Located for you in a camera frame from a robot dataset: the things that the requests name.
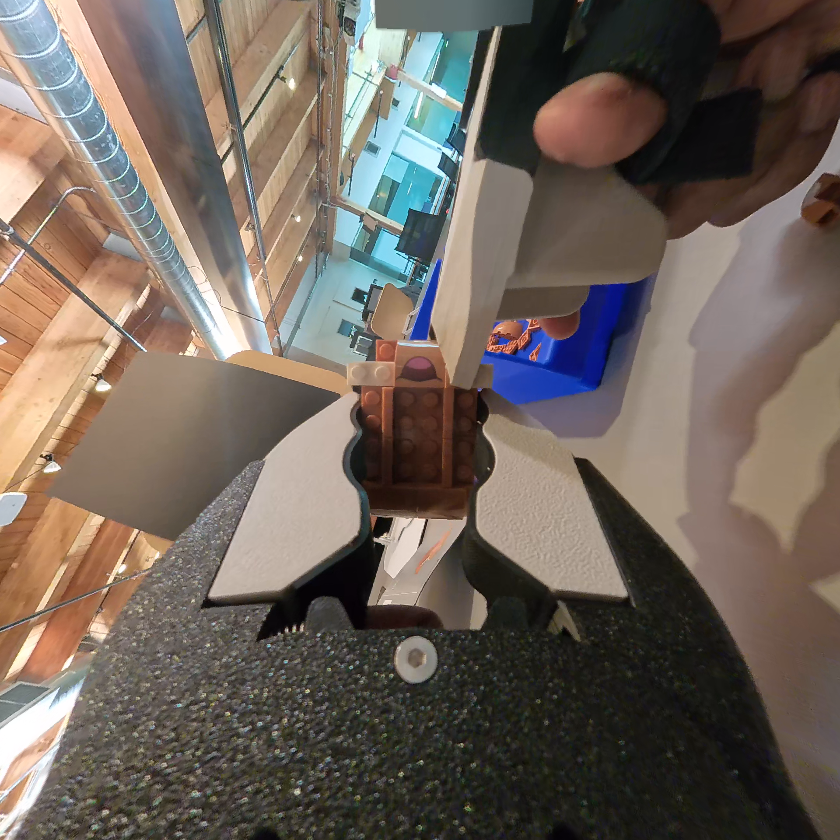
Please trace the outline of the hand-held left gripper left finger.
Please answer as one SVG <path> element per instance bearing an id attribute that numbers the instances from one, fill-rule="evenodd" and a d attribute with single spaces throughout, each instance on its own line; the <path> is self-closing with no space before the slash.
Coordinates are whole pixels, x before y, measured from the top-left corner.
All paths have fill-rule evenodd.
<path id="1" fill-rule="evenodd" d="M 359 401 L 342 396 L 268 453 L 208 604 L 273 603 L 277 623 L 297 624 L 329 596 L 364 623 L 375 557 L 368 497 L 351 469 Z"/>

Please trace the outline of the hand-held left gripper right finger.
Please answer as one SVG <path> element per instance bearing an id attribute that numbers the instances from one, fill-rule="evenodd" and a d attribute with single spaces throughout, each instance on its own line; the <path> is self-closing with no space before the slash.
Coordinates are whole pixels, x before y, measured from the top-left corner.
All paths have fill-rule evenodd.
<path id="1" fill-rule="evenodd" d="M 498 394 L 480 394 L 476 483 L 463 531 L 467 580 L 490 605 L 623 602 L 623 573 L 570 450 Z"/>

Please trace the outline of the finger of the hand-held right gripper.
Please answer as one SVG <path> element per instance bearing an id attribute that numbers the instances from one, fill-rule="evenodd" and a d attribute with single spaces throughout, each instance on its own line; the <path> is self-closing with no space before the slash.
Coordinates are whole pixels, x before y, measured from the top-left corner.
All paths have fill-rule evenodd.
<path id="1" fill-rule="evenodd" d="M 453 386 L 473 386 L 531 197 L 525 171 L 465 154 L 431 320 Z"/>

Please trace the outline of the pile of brown lego pieces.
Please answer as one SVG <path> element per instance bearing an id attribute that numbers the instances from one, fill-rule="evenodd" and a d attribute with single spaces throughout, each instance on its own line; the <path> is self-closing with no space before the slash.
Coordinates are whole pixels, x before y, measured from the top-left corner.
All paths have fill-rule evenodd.
<path id="1" fill-rule="evenodd" d="M 534 318 L 499 321 L 487 340 L 486 354 L 537 363 L 542 348 L 541 334 L 539 320 Z"/>

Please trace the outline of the blue plastic bin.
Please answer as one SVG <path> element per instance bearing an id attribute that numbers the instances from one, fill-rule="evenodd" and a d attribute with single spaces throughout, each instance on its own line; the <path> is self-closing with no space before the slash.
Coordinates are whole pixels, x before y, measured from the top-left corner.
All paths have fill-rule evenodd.
<path id="1" fill-rule="evenodd" d="M 568 339 L 552 339 L 526 318 L 517 320 L 525 340 L 518 350 L 508 353 L 511 340 L 491 335 L 481 362 L 493 368 L 492 389 L 518 405 L 596 390 L 614 343 L 632 329 L 655 278 L 592 287 L 579 327 Z"/>

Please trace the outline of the brown lego assembly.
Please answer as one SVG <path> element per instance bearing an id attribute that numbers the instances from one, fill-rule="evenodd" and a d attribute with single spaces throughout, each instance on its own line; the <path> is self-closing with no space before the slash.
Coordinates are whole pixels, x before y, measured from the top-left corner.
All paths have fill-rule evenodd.
<path id="1" fill-rule="evenodd" d="M 493 368 L 481 364 L 469 389 L 449 379 L 445 388 L 395 386 L 398 342 L 378 339 L 373 359 L 347 368 L 360 394 L 360 483 L 371 514 L 462 519 L 475 482 L 478 393 Z"/>

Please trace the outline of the person's right hand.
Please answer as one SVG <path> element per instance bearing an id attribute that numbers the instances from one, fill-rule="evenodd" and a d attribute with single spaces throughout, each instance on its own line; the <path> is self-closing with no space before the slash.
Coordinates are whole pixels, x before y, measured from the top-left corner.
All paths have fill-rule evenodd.
<path id="1" fill-rule="evenodd" d="M 644 186 L 642 194 L 678 239 L 703 224 L 735 225 L 801 184 L 820 163 L 839 118 L 837 73 L 805 78 L 838 49 L 838 1 L 709 1 L 721 45 L 738 57 L 737 88 L 760 88 L 770 105 L 752 173 L 729 181 Z M 665 125 L 667 107 L 641 83 L 612 73 L 561 90 L 539 111 L 534 138 L 544 155 L 584 168 L 614 164 Z"/>

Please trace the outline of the black office chair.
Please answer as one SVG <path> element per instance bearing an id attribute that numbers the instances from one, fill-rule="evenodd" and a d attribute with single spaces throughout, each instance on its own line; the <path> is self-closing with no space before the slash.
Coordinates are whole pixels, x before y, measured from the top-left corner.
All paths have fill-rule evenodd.
<path id="1" fill-rule="evenodd" d="M 428 265 L 443 231 L 447 215 L 409 209 L 395 251 Z"/>

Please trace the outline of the wooden chair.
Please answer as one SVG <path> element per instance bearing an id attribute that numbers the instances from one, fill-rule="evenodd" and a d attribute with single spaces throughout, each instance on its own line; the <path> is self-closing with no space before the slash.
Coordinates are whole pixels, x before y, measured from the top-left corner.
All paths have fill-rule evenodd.
<path id="1" fill-rule="evenodd" d="M 375 303 L 370 319 L 371 333 L 381 340 L 403 340 L 417 315 L 418 296 L 406 287 L 386 283 Z"/>

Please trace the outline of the wood framed black panel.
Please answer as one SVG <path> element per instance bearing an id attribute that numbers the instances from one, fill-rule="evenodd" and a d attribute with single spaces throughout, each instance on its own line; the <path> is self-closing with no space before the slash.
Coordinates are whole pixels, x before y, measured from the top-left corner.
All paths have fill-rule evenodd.
<path id="1" fill-rule="evenodd" d="M 176 540 L 249 463 L 350 393 L 345 375 L 247 350 L 137 354 L 47 496 Z"/>

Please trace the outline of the silver ventilation duct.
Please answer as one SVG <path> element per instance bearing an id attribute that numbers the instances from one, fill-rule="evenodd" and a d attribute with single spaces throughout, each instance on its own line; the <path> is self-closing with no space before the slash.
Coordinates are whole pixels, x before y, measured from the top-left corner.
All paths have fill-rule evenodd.
<path id="1" fill-rule="evenodd" d="M 215 358 L 237 349 L 234 328 L 216 318 L 154 199 L 112 126 L 95 87 L 43 1 L 1 2 L 2 56 L 47 123 L 119 218 L 132 245 Z"/>

